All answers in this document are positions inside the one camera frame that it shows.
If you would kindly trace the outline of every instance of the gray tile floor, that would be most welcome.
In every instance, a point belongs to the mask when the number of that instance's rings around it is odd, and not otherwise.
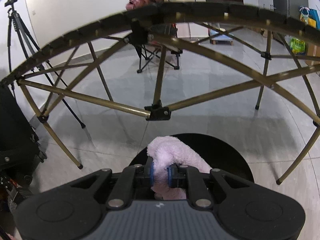
[[[259,34],[245,29],[235,35],[265,50],[266,39]],[[234,46],[206,46],[257,71],[263,70],[264,59],[236,41]],[[276,41],[272,41],[272,53],[287,54],[285,48]],[[115,54],[101,68],[115,101],[143,108],[152,102],[157,61],[142,74],[136,73],[138,63],[136,52],[131,49]],[[293,60],[273,59],[268,74],[295,68]],[[71,81],[79,71],[74,69],[66,72],[65,81]],[[308,77],[320,99],[320,77],[316,74]],[[164,105],[173,103],[247,80],[249,78],[243,74],[224,65],[184,51],[180,70],[166,66],[162,102]],[[301,77],[280,84],[312,109]],[[107,99],[96,71],[88,75],[74,91]],[[48,159],[37,168],[32,190],[48,190],[103,167],[119,172],[156,136],[204,133],[220,138],[237,149],[249,163],[256,183],[301,203],[307,219],[299,239],[320,239],[320,195],[317,183],[317,179],[320,182],[320,140],[282,185],[277,186],[275,182],[298,156],[315,127],[308,116],[269,89],[264,91],[260,110],[255,111],[258,93],[259,88],[256,88],[230,95],[173,112],[169,121],[149,123],[141,117],[67,98],[87,128],[82,130],[61,104],[50,115],[49,123],[84,168],[80,171],[40,126],[36,132]]]

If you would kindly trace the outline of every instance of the white logo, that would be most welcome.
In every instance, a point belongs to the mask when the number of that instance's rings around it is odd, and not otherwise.
[[[156,205],[157,208],[161,208],[161,207],[163,207],[163,206],[164,206],[164,204],[161,203],[161,202],[159,202],[159,204]]]

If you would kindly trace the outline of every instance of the pink towel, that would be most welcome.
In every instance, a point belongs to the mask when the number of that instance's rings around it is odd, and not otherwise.
[[[163,200],[186,199],[181,188],[169,188],[167,168],[174,163],[194,166],[200,172],[209,173],[211,167],[188,145],[175,137],[157,137],[148,145],[148,155],[153,157],[154,186],[156,196]]]

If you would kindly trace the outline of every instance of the yellow green package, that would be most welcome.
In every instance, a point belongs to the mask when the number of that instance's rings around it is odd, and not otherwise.
[[[306,43],[297,38],[292,38],[290,48],[294,54],[303,53],[306,50]]]

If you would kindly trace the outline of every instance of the gray ribbed panel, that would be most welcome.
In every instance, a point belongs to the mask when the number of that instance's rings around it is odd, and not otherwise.
[[[126,210],[109,212],[98,229],[83,240],[235,240],[210,212],[187,201],[133,201]]]

